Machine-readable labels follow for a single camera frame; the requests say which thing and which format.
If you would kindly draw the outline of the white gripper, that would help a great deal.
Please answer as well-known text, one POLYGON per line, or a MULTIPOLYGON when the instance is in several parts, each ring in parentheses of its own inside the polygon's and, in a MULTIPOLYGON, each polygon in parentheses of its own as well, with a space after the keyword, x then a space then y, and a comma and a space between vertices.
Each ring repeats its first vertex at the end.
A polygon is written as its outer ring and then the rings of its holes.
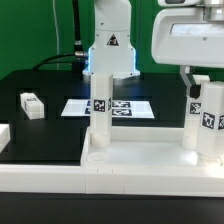
POLYGON ((180 66, 186 95, 200 97, 195 67, 224 68, 224 22, 207 22, 202 8, 169 8, 154 21, 151 53, 157 63, 180 66))

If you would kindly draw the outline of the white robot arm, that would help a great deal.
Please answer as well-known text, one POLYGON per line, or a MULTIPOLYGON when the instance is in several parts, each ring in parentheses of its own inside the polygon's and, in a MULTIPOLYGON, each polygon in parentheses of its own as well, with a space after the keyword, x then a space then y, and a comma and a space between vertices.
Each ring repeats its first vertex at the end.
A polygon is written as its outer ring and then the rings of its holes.
MULTIPOLYGON (((190 78, 192 69, 224 68, 224 0, 157 1, 163 9, 153 24, 152 57, 178 65, 187 95, 198 98, 200 85, 190 78)), ((129 0, 94 0, 94 11, 95 40, 83 74, 112 74, 117 84, 138 76, 129 0)))

